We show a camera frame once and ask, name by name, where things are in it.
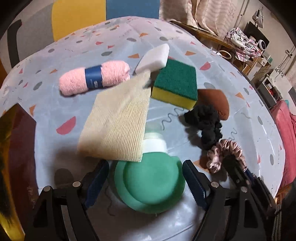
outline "pink blanket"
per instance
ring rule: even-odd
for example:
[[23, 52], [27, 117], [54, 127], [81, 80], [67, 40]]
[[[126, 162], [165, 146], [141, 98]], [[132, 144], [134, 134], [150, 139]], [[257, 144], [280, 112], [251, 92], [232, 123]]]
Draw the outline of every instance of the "pink blanket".
[[285, 148], [285, 167], [281, 186], [291, 183], [296, 177], [296, 116], [291, 114], [285, 101], [280, 101], [271, 110], [271, 115], [281, 135]]

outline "starfish print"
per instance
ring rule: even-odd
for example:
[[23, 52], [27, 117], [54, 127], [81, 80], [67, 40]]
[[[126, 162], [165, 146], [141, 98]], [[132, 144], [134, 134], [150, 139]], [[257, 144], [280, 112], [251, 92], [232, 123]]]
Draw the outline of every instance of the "starfish print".
[[234, 18], [234, 11], [233, 11], [233, 9], [231, 9], [231, 11], [229, 11], [228, 16], [232, 16], [232, 18]]

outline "metal screw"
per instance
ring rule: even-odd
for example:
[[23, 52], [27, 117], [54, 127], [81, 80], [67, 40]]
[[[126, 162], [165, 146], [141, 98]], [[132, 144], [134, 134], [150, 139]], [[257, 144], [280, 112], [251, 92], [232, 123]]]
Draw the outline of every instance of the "metal screw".
[[81, 183], [80, 183], [79, 181], [73, 182], [73, 187], [75, 187], [75, 188], [76, 188], [76, 187], [79, 187], [80, 184], [81, 184]]
[[248, 191], [248, 189], [246, 187], [241, 187], [241, 191], [246, 193]]
[[217, 182], [211, 182], [211, 186], [213, 188], [217, 188], [219, 186], [219, 183], [217, 183]]
[[50, 186], [45, 186], [45, 187], [43, 188], [43, 190], [44, 190], [45, 192], [48, 192], [48, 191], [50, 190]]

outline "white eraser block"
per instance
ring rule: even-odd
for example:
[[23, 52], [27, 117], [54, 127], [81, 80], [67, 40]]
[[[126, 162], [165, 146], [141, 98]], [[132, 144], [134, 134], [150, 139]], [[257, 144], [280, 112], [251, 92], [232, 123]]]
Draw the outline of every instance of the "white eraser block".
[[151, 72], [162, 69], [166, 66], [170, 47], [168, 44], [162, 44], [150, 49], [141, 59], [136, 67], [136, 74], [149, 69]]

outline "green and yellow sponge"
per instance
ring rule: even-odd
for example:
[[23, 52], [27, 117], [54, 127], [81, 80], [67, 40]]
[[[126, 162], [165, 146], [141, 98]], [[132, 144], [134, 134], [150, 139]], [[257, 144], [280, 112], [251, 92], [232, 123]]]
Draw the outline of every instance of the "green and yellow sponge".
[[168, 59], [166, 67], [157, 76], [152, 98], [185, 109], [193, 109], [197, 101], [195, 68], [176, 60]]

